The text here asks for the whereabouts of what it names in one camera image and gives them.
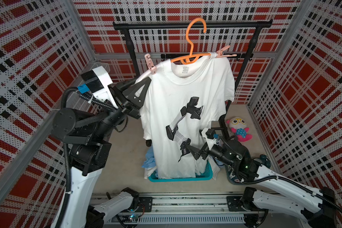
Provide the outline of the white printed t-shirt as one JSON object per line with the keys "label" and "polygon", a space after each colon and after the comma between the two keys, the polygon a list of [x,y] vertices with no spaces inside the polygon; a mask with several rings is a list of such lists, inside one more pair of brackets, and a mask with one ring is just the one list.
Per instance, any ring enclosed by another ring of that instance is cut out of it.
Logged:
{"label": "white printed t-shirt", "polygon": [[205,139],[200,132],[226,114],[225,102],[234,100],[235,80],[230,61],[209,53],[195,63],[160,62],[149,79],[140,110],[143,137],[152,141],[159,179],[195,178],[210,161],[194,158]]}

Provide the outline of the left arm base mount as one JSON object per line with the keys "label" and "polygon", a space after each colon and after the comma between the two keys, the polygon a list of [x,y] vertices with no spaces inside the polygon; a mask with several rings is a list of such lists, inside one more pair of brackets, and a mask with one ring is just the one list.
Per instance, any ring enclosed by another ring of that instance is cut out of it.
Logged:
{"label": "left arm base mount", "polygon": [[153,206],[153,197],[139,197],[131,207],[122,212],[151,212]]}

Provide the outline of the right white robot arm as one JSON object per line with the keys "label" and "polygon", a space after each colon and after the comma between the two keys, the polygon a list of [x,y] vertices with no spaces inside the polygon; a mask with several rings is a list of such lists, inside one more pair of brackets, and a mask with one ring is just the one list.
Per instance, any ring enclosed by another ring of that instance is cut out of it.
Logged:
{"label": "right white robot arm", "polygon": [[342,208],[336,204],[334,191],[303,185],[280,175],[251,158],[247,147],[237,140],[221,138],[222,144],[207,140],[199,149],[182,143],[183,155],[195,159],[213,157],[232,169],[232,175],[246,185],[240,201],[247,211],[272,210],[297,217],[312,228],[334,228],[337,213]]}

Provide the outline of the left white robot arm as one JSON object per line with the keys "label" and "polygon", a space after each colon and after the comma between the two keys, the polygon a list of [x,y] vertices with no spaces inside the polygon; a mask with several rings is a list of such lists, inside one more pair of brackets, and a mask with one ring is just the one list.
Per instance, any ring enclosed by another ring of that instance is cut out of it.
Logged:
{"label": "left white robot arm", "polygon": [[[142,199],[130,188],[106,202],[90,205],[94,186],[112,147],[107,139],[118,125],[127,123],[128,117],[140,117],[151,79],[139,82],[132,79],[116,86],[102,83],[99,77],[83,76],[83,79],[83,85],[65,91],[53,120],[51,135],[63,143],[66,172],[65,192],[53,228],[101,228],[121,212],[143,215],[152,209],[152,198]],[[68,108],[67,97],[73,92],[98,104],[103,111],[94,115]]]}

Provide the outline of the orange plastic hanger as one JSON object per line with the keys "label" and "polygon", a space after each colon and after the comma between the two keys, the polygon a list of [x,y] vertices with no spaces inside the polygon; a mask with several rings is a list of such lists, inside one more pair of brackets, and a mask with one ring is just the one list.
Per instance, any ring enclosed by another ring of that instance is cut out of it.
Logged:
{"label": "orange plastic hanger", "polygon": [[185,55],[185,56],[181,56],[181,57],[177,57],[171,60],[172,63],[175,62],[181,62],[183,65],[189,65],[189,64],[193,64],[195,63],[200,57],[203,56],[211,56],[210,53],[193,53],[194,50],[194,43],[191,41],[190,37],[189,37],[189,33],[190,30],[192,28],[192,26],[197,23],[197,22],[201,22],[202,23],[202,28],[203,28],[203,33],[207,32],[207,24],[206,21],[203,18],[196,18],[193,21],[190,22],[190,24],[187,27],[186,30],[186,34],[185,34],[185,38],[187,40],[187,42],[190,44],[190,53],[189,55]]}

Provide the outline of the light blue cloth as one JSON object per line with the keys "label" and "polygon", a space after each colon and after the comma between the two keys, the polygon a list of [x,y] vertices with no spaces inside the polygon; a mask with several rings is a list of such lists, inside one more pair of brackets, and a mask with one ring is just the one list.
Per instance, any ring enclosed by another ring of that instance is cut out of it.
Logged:
{"label": "light blue cloth", "polygon": [[156,161],[154,157],[154,149],[151,146],[145,154],[145,161],[142,164],[142,168],[147,171],[155,171],[157,169]]}

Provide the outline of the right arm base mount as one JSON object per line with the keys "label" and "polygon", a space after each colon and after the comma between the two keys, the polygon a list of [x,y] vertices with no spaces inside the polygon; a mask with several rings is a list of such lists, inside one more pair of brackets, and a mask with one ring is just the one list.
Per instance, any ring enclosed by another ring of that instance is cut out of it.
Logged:
{"label": "right arm base mount", "polygon": [[265,209],[260,209],[256,207],[251,201],[243,201],[242,196],[228,196],[227,197],[227,206],[229,212],[245,212],[245,211],[254,211],[254,212],[266,212]]}

